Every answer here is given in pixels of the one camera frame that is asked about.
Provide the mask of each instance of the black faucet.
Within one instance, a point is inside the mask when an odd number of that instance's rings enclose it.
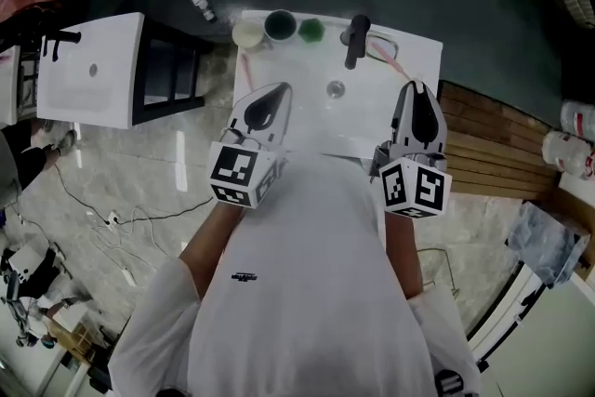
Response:
[[[365,37],[372,23],[365,15],[356,15],[349,28],[341,34],[341,43],[347,46],[345,68],[353,70],[357,59],[365,57]]]

